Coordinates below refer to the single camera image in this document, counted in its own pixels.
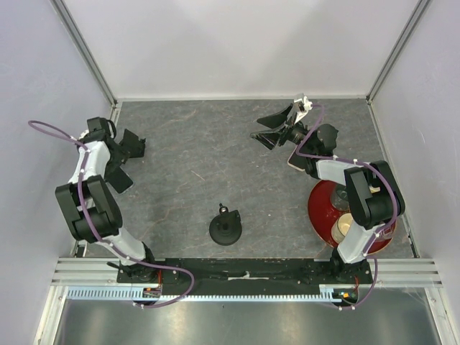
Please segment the black phone clear case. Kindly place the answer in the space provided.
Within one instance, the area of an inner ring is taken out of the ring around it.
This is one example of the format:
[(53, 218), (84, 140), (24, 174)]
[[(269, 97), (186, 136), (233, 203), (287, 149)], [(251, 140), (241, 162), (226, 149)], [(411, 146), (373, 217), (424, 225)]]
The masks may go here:
[(120, 167), (111, 172), (106, 180), (118, 194), (124, 193), (134, 184), (134, 181)]

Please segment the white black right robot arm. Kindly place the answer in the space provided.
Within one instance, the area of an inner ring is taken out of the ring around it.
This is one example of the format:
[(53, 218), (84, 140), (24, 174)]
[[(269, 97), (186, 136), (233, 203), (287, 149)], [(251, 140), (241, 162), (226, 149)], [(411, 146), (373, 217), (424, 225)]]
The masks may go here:
[(257, 119), (265, 127), (251, 138), (273, 150), (286, 142), (295, 145), (288, 165), (316, 180), (334, 183), (346, 195), (351, 223), (344, 239), (333, 250), (329, 274), (347, 282), (367, 260), (371, 246), (391, 229), (405, 212), (405, 202), (389, 164), (384, 160), (362, 162), (335, 155), (338, 129), (317, 119), (312, 127), (302, 123), (316, 105), (297, 100), (287, 108)]

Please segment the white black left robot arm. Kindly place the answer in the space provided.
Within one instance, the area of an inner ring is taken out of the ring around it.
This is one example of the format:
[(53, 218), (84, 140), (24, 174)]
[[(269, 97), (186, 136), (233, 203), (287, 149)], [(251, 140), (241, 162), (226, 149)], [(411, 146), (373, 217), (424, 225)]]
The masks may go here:
[(135, 239), (123, 225), (112, 193), (123, 193), (133, 180), (121, 166), (144, 156), (145, 140), (125, 130), (116, 142), (112, 120), (95, 117), (78, 139), (78, 163), (71, 179), (56, 187), (55, 197), (74, 239), (97, 244), (119, 258), (120, 280), (152, 282), (158, 266), (147, 245)]

